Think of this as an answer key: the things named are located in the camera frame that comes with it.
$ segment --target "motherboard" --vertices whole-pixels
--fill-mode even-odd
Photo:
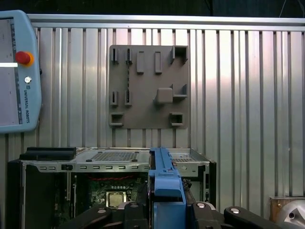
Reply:
[[[147,183],[147,174],[139,176],[94,178],[89,177],[89,203],[103,204],[105,207],[117,208],[126,201],[135,201],[138,189]]]

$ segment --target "plastic slot holder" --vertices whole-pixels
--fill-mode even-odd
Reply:
[[[139,51],[137,53],[137,73],[143,74],[144,73],[144,51]]]
[[[187,98],[187,84],[185,84],[180,92],[178,94],[173,93],[173,101],[174,102],[180,102],[181,100]]]
[[[183,113],[171,112],[170,113],[171,126],[182,126],[183,125]]]
[[[131,91],[126,90],[125,91],[125,106],[131,106],[132,105],[132,93]]]
[[[154,72],[157,75],[160,75],[160,74],[162,74],[162,55],[161,55],[161,52],[155,52],[154,53],[154,60],[155,60]]]
[[[173,46],[170,55],[171,64],[177,57],[181,57],[182,63],[185,64],[189,58],[188,46]]]
[[[110,114],[110,125],[111,126],[123,126],[124,125],[124,113],[115,112]]]
[[[119,92],[112,92],[110,105],[117,107],[118,106],[118,99],[119,99]]]
[[[119,63],[119,49],[114,48],[112,50],[111,61],[113,63]]]

